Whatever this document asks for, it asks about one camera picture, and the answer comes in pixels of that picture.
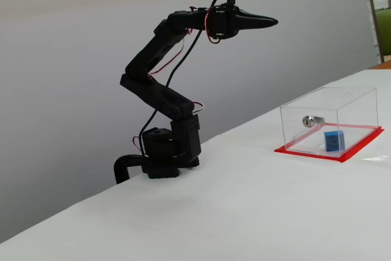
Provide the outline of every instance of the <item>black robotic arm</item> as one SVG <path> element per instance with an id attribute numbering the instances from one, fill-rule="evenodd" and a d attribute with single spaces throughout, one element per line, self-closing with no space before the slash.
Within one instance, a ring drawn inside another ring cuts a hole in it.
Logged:
<path id="1" fill-rule="evenodd" d="M 164 56 L 188 34 L 188 29 L 208 28 L 211 38 L 232 38 L 240 30 L 261 29 L 276 25 L 277 20 L 253 15 L 235 6 L 235 0 L 192 12 L 171 13 L 154 30 L 155 36 L 129 63 L 121 78 L 121 85 L 136 94 L 146 104 L 172 119 L 172 131 L 153 128 L 142 134 L 145 156 L 127 155 L 114 165 L 117 183 L 129 179 L 128 166 L 142 166 L 150 178 L 176 177 L 178 168 L 199 165 L 201 153 L 198 116 L 193 114 L 191 100 L 163 86 L 149 73 Z"/>

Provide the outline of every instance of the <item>clear plastic box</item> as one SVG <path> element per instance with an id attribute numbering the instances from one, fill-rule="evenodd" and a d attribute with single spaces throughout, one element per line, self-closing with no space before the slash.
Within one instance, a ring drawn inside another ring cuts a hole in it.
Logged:
<path id="1" fill-rule="evenodd" d="M 280 107 L 285 150 L 339 158 L 378 127 L 376 88 L 322 87 Z"/>

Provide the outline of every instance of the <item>blue cube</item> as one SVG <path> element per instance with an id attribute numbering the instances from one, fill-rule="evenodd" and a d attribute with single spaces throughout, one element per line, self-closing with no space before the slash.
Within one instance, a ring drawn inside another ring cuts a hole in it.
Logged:
<path id="1" fill-rule="evenodd" d="M 345 151 L 345 135 L 342 131 L 327 131 L 324 133 L 324 144 L 327 152 Z"/>

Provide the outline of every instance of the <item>gray wall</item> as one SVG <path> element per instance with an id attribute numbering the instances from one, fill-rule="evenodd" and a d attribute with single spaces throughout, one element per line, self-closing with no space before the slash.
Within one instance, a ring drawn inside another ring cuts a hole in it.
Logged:
<path id="1" fill-rule="evenodd" d="M 119 86 L 126 64 L 167 14 L 210 1 L 135 0 L 3 15 L 0 241 L 114 185 L 114 161 L 135 151 L 131 138 L 152 113 Z M 172 88 L 206 105 L 202 141 L 376 64 L 365 0 L 238 4 L 280 24 L 218 46 L 203 35 L 177 72 Z M 151 126 L 169 121 L 158 115 Z"/>

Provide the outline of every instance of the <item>white tablecloth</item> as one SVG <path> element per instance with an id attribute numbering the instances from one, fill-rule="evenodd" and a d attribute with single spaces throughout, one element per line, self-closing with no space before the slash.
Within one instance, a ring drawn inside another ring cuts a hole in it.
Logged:
<path id="1" fill-rule="evenodd" d="M 391 70 L 332 85 L 377 87 L 386 129 L 346 163 L 274 153 L 275 109 L 203 144 L 179 178 L 132 178 L 1 244 L 0 260 L 391 260 Z"/>

